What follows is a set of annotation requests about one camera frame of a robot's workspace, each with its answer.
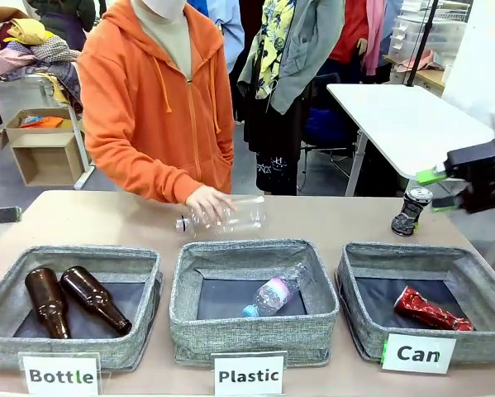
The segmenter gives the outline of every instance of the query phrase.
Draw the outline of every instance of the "pink scarf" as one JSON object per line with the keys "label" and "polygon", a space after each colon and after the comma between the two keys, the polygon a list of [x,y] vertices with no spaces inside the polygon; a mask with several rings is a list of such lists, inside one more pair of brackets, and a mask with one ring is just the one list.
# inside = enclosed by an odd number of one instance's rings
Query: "pink scarf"
{"label": "pink scarf", "polygon": [[385,20],[385,0],[367,0],[366,17],[369,22],[369,43],[364,56],[364,67],[368,76],[376,74],[379,62],[379,46]]}

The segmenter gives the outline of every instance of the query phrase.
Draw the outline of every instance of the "table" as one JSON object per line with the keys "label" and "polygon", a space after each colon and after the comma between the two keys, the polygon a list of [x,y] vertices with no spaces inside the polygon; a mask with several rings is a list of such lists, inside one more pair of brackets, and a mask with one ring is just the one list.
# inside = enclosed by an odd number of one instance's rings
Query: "table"
{"label": "table", "polygon": [[[396,242],[474,248],[440,213],[426,210],[413,237],[391,232],[400,198],[267,197],[264,238],[306,238],[318,248],[329,275],[334,274],[347,242]],[[209,369],[174,364],[169,336],[169,295],[181,246],[188,240],[174,231],[179,207],[145,202],[132,194],[50,191],[43,193],[0,239],[0,279],[26,248],[38,244],[117,244],[157,250],[164,290],[144,358],[135,372],[113,374],[106,394],[211,395]],[[495,366],[452,368],[447,376],[383,372],[360,358],[339,313],[328,366],[284,372],[284,393],[300,396],[495,394]],[[0,391],[25,392],[19,373],[0,372]]]}
{"label": "table", "polygon": [[[29,74],[18,80],[5,80],[0,78],[0,87],[23,87],[23,88],[38,88],[41,92],[41,96],[44,99],[44,103],[47,107],[50,107],[50,103],[47,95],[47,88],[52,88],[52,83],[46,79],[45,77],[38,76],[36,74]],[[76,181],[74,184],[74,188],[80,190],[93,171],[95,170],[95,166],[93,163],[89,162],[88,153],[85,148],[85,143],[83,142],[82,132],[80,130],[79,122],[76,117],[76,113],[72,106],[68,106],[69,115],[71,117],[71,122],[73,123],[73,133],[76,138],[76,143],[79,148],[80,160],[82,161],[82,167],[84,172],[82,176]]]}
{"label": "table", "polygon": [[[399,65],[399,62],[393,60],[388,55],[383,55],[383,59],[386,60],[389,64],[393,64],[394,66]],[[405,72],[396,72],[402,76],[405,76]],[[442,82],[442,77],[444,76],[443,70],[433,70],[433,69],[423,69],[418,70],[416,72],[416,77],[420,79],[423,83],[428,84],[429,86],[437,89],[439,92],[443,92],[445,89],[445,83]]]}
{"label": "table", "polygon": [[329,84],[328,91],[359,127],[361,137],[346,196],[353,196],[368,140],[404,178],[447,159],[447,152],[491,141],[495,132],[422,87]]}

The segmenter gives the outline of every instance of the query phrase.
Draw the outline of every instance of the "orange hoodie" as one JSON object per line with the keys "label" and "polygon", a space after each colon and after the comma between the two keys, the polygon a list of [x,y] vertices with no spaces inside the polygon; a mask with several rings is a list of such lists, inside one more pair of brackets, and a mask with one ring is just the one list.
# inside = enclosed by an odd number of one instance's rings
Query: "orange hoodie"
{"label": "orange hoodie", "polygon": [[223,38],[187,5],[192,79],[115,2],[79,57],[86,146],[124,190],[186,203],[202,184],[231,191],[231,90]]}

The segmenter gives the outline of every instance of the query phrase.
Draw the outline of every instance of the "label card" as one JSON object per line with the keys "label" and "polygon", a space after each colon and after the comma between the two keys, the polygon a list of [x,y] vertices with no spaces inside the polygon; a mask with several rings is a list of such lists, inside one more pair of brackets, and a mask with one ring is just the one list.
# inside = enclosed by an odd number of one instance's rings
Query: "label card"
{"label": "label card", "polygon": [[456,339],[413,337],[391,333],[383,350],[383,369],[390,371],[445,374]]}
{"label": "label card", "polygon": [[98,395],[98,358],[20,353],[20,365],[31,395]]}
{"label": "label card", "polygon": [[281,395],[286,352],[213,355],[214,395]]}

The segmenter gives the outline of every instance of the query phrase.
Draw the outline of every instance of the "brown glass bottle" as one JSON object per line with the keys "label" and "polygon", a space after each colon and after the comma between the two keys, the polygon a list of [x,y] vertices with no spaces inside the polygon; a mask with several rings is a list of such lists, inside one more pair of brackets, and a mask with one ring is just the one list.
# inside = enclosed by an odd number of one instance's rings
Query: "brown glass bottle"
{"label": "brown glass bottle", "polygon": [[45,326],[50,337],[70,339],[67,300],[54,271],[46,267],[33,270],[26,275],[25,286],[38,321]]}
{"label": "brown glass bottle", "polygon": [[125,318],[113,303],[112,295],[82,266],[67,269],[59,282],[80,306],[100,317],[120,335],[127,335],[130,332],[130,320]]}

